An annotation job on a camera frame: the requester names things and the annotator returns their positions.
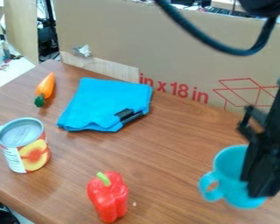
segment can label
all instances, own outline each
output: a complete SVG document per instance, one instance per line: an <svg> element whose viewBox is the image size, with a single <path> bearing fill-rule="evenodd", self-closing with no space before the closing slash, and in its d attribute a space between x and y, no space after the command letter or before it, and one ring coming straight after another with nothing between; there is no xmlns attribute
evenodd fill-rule
<svg viewBox="0 0 280 224"><path fill-rule="evenodd" d="M44 166L50 159L51 152L43 133L38 140L23 147L3 147L3 154L8 166L19 173L34 172Z"/></svg>

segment blue towel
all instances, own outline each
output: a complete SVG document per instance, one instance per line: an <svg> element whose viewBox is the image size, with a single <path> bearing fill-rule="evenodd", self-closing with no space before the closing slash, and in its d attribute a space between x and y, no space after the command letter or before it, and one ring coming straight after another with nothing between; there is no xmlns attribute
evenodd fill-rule
<svg viewBox="0 0 280 224"><path fill-rule="evenodd" d="M80 79L79 88L57 122L68 131L99 130L116 132L123 127L117 113L131 109L146 115L152 88L117 80Z"/></svg>

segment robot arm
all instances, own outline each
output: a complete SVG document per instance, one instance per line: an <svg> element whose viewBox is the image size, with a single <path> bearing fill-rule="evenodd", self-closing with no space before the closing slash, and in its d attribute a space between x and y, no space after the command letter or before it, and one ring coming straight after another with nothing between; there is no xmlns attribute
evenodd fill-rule
<svg viewBox="0 0 280 224"><path fill-rule="evenodd" d="M200 42L217 51L237 56L249 56L262 50L280 15L280 0L239 0L244 10L251 15L268 18L255 44L244 50L210 38L179 14L167 0L155 2L177 25ZM261 133L256 133L249 126L251 117L262 126ZM249 196L275 196L280 191L280 88L268 114L247 106L237 129L250 141L241 172L241 180L248 182Z"/></svg>
<svg viewBox="0 0 280 224"><path fill-rule="evenodd" d="M249 126L250 117L262 126L261 133ZM250 141L241 172L241 179L248 182L249 196L275 196L280 191L280 88L267 115L253 106L246 107L238 130Z"/></svg>

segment can lid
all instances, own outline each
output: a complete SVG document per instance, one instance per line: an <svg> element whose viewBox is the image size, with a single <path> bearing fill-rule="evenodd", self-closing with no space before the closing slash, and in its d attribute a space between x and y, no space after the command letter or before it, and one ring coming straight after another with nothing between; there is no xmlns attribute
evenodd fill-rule
<svg viewBox="0 0 280 224"><path fill-rule="evenodd" d="M24 146L36 141L42 132L41 121L30 117L19 118L0 128L0 144L6 147Z"/></svg>

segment tin can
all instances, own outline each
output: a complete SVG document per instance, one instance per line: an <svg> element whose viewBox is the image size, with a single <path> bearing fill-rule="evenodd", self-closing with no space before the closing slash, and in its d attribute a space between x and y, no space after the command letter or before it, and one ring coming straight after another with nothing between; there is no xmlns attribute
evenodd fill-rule
<svg viewBox="0 0 280 224"><path fill-rule="evenodd" d="M51 157L44 124L35 118L23 117L0 126L0 144L14 172L34 172Z"/></svg>

